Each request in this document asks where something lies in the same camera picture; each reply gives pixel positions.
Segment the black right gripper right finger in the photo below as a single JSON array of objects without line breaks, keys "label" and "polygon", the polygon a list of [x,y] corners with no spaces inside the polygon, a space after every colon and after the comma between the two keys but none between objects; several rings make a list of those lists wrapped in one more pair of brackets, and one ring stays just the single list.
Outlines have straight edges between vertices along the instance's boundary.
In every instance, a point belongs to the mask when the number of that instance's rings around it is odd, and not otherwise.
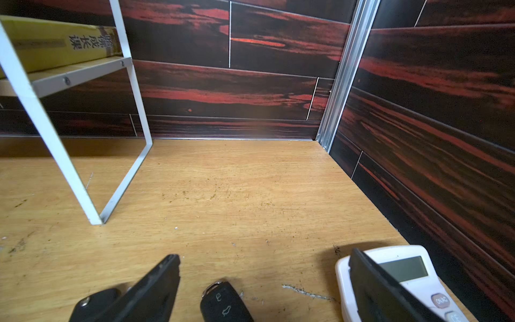
[{"label": "black right gripper right finger", "polygon": [[354,248],[350,279],[362,321],[442,321],[365,252]]}]

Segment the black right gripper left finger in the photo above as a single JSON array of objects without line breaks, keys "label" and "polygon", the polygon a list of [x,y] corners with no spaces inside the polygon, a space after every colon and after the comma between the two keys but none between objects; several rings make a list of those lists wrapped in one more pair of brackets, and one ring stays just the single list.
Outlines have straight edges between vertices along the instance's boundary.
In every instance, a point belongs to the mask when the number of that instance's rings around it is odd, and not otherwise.
[{"label": "black right gripper left finger", "polygon": [[94,321],[169,321],[181,280],[178,255],[163,258]]}]

